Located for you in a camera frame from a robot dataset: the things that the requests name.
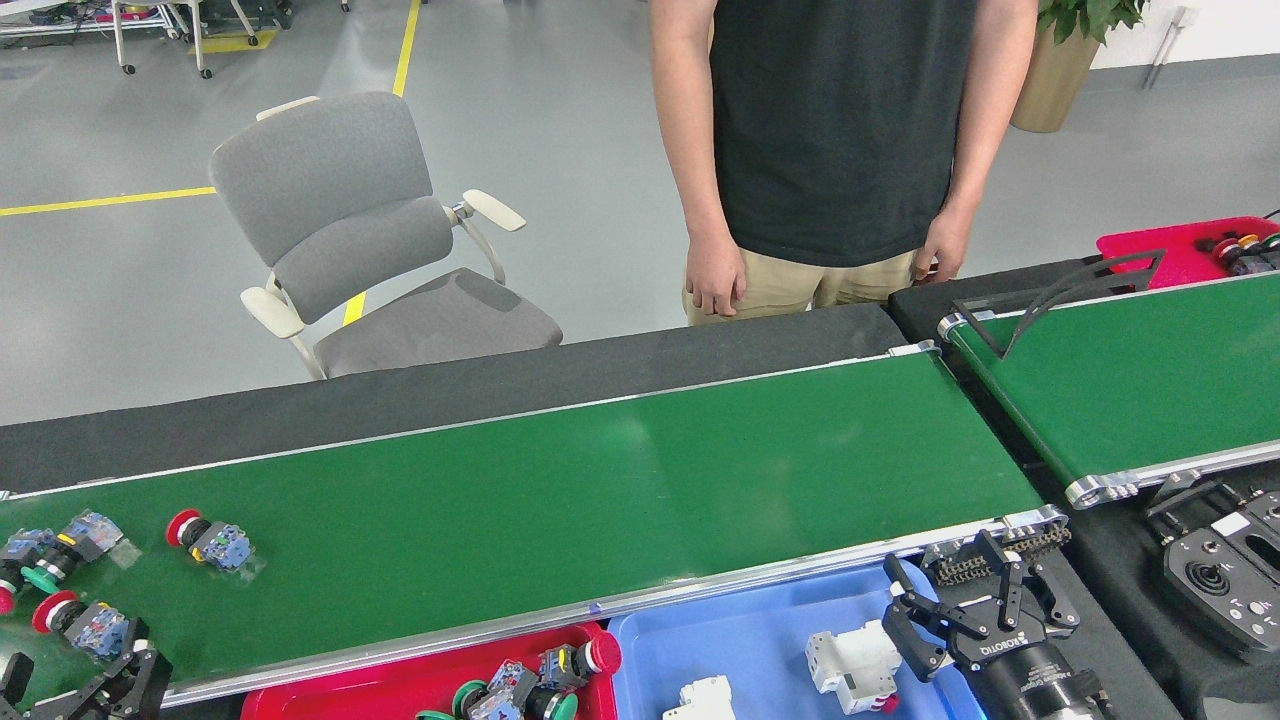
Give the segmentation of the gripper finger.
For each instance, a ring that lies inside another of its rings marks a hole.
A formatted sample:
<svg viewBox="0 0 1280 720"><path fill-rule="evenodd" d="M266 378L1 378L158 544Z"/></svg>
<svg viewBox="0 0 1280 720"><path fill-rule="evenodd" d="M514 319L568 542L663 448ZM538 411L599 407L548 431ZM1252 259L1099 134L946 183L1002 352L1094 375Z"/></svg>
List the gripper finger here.
<svg viewBox="0 0 1280 720"><path fill-rule="evenodd" d="M172 664L137 644L78 691L40 702L41 719L157 719Z"/></svg>
<svg viewBox="0 0 1280 720"><path fill-rule="evenodd" d="M1021 597L1029 582L1030 593L1048 623L1048 634L1068 637L1074 633L1080 624L1078 612L1056 577L1037 557L1001 546L988 530L980 530L973 544L986 566L1000 579L998 593L995 596L995 625L1001 632L1018 629Z"/></svg>
<svg viewBox="0 0 1280 720"><path fill-rule="evenodd" d="M960 607L920 594L896 555L887 555L882 568L890 579L891 593L882 626L919 682L933 680L945 666L955 634L974 641L987 638L987 628Z"/></svg>
<svg viewBox="0 0 1280 720"><path fill-rule="evenodd" d="M1 678L1 719L24 719L18 708L35 670L35 661L26 653L10 656Z"/></svg>

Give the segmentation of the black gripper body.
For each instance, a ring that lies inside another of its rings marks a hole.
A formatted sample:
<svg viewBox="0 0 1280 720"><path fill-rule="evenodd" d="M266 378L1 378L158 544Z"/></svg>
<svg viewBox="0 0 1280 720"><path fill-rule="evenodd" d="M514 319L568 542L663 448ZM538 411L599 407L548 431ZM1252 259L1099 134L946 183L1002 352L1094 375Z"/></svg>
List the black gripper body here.
<svg viewBox="0 0 1280 720"><path fill-rule="evenodd" d="M1092 700L1101 689L1096 675L1075 671L1034 623L995 626L983 639L956 632L950 653L988 719L1103 716Z"/></svg>

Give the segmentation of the person's left hand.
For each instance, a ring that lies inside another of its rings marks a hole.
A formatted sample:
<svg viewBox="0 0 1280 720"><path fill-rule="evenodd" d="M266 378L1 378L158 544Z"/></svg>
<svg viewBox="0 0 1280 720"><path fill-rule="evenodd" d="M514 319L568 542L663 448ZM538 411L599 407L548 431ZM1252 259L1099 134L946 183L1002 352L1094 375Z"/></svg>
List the person's left hand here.
<svg viewBox="0 0 1280 720"><path fill-rule="evenodd" d="M977 205L947 204L931 222L925 242L911 265L914 284L936 284L957 277L966 258Z"/></svg>

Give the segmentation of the person's right hand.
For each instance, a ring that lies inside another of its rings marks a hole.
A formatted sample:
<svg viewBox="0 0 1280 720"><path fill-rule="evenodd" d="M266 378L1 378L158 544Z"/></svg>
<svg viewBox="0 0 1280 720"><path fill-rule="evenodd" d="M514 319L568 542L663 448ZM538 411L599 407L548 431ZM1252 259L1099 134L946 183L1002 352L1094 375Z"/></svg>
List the person's right hand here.
<svg viewBox="0 0 1280 720"><path fill-rule="evenodd" d="M737 316L746 287L745 261L728 231L689 232L684 290L691 323Z"/></svg>

